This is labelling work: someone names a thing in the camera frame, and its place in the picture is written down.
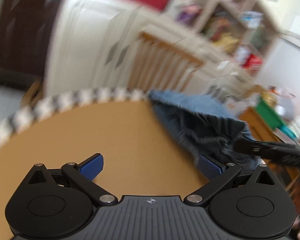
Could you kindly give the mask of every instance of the blue gripper pad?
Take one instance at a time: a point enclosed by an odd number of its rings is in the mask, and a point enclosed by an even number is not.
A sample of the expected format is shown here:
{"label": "blue gripper pad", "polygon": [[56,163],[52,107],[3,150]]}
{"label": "blue gripper pad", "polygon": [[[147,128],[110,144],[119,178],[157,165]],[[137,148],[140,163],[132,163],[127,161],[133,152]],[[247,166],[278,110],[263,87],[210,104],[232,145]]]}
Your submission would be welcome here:
{"label": "blue gripper pad", "polygon": [[199,157],[197,166],[199,171],[201,171],[202,174],[209,180],[213,180],[226,170],[226,167],[221,163],[208,156],[203,155]]}
{"label": "blue gripper pad", "polygon": [[93,180],[103,170],[103,156],[96,153],[82,163],[76,169],[89,180]]}

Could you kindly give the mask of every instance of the chair backrest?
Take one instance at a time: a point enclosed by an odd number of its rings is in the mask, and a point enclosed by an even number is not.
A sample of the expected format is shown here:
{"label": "chair backrest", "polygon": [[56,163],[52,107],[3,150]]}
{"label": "chair backrest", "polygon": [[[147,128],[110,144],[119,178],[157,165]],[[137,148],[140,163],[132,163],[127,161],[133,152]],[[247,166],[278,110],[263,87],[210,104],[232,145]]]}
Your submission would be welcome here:
{"label": "chair backrest", "polygon": [[140,32],[138,42],[129,88],[183,92],[194,72],[203,67],[202,60],[148,33]]}

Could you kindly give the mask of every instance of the folded clothing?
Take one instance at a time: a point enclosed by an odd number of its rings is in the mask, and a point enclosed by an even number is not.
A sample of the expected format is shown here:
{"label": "folded clothing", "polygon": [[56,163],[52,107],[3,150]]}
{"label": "folded clothing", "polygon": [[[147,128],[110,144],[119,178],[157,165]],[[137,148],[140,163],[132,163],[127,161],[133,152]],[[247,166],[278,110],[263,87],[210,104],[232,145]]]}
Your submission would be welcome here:
{"label": "folded clothing", "polygon": [[246,122],[234,118],[209,95],[151,90],[148,97],[157,118],[180,146],[192,154],[196,165],[202,154],[244,169],[255,169],[261,164],[260,157],[232,150],[237,140],[253,137]]}

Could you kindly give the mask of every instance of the round table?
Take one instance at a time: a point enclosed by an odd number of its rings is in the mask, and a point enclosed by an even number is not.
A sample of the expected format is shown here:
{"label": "round table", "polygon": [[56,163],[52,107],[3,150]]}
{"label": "round table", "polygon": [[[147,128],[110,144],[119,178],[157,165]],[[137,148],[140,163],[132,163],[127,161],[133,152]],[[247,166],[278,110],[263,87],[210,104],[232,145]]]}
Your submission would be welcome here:
{"label": "round table", "polygon": [[65,99],[45,99],[54,105],[59,102],[62,109],[47,115],[35,108],[37,119],[31,126],[22,132],[17,129],[0,147],[0,240],[12,237],[5,206],[35,163],[56,169],[99,152],[104,168],[94,182],[118,199],[122,195],[180,195],[183,199],[207,183],[190,154],[158,122],[150,102],[131,93],[111,98],[102,93],[79,106]]}

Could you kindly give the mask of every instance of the gray floor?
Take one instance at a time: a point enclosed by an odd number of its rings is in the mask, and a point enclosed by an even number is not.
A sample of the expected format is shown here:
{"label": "gray floor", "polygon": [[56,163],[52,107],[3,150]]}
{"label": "gray floor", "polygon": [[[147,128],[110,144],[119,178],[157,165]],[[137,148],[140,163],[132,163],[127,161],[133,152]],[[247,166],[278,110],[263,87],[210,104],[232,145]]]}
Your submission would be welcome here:
{"label": "gray floor", "polygon": [[19,109],[24,92],[0,86],[0,121]]}

